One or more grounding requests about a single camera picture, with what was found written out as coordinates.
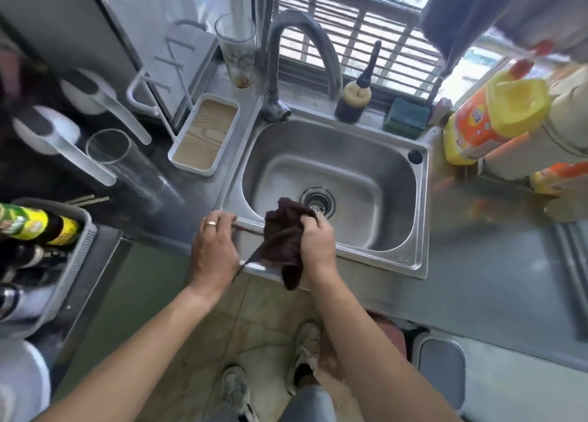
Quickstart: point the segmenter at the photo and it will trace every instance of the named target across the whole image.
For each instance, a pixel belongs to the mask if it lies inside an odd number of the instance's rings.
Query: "green sponge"
[[[429,108],[413,105],[404,99],[396,98],[392,102],[382,128],[388,133],[416,139],[419,137],[429,119]]]

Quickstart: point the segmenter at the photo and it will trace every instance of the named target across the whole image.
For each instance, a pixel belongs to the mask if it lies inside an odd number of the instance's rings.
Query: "light blue jeans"
[[[209,422],[236,422],[238,419],[228,405],[218,411]],[[302,387],[292,397],[278,422],[336,422],[333,401],[320,385]]]

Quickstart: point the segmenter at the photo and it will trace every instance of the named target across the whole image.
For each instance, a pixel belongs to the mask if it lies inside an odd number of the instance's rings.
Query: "faucet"
[[[261,114],[268,122],[285,121],[291,113],[290,108],[277,95],[277,62],[280,55],[280,39],[282,32],[288,26],[294,26],[304,32],[318,49],[327,72],[329,97],[336,100],[341,97],[342,93],[343,80],[339,57],[325,30],[316,20],[304,12],[294,9],[284,10],[274,18],[269,26],[268,83],[261,108]]]

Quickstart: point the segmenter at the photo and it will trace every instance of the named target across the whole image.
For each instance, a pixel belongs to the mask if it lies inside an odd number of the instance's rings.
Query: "clear glass cup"
[[[248,87],[255,66],[253,20],[245,15],[226,13],[218,18],[215,31],[231,81],[237,88]]]
[[[92,135],[86,143],[86,154],[147,200],[151,211],[182,202],[169,181],[124,131],[112,128]]]

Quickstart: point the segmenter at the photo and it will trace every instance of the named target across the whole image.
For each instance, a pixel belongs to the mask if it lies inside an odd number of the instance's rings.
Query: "tile floor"
[[[284,377],[299,325],[319,319],[309,292],[288,292],[280,283],[239,275],[182,346],[136,422],[196,422],[218,419],[223,369],[238,363],[247,372],[252,403],[261,422],[274,422],[290,396]],[[334,401],[339,422],[361,421],[349,389],[324,373],[318,379]]]

